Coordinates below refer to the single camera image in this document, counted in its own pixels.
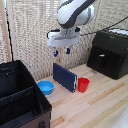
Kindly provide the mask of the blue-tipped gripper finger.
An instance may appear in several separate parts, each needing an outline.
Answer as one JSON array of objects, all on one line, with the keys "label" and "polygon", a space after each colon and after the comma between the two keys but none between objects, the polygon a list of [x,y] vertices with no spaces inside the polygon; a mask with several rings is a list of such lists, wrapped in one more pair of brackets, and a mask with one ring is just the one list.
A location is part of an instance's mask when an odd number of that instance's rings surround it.
[{"label": "blue-tipped gripper finger", "polygon": [[54,52],[53,52],[53,53],[54,53],[54,57],[57,57],[57,55],[58,55],[58,50],[57,50],[56,47],[54,48]]},{"label": "blue-tipped gripper finger", "polygon": [[66,49],[66,54],[70,54],[71,53],[71,47],[68,47],[67,49]]}]

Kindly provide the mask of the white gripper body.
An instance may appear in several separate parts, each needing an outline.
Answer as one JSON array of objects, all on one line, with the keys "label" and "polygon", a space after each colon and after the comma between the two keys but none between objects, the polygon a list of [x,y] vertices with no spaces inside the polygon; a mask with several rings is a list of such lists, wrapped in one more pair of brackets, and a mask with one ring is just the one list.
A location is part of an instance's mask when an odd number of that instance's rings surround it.
[{"label": "white gripper body", "polygon": [[47,33],[47,45],[50,48],[77,44],[80,40],[78,32],[73,34],[62,33],[60,29],[51,30]]}]

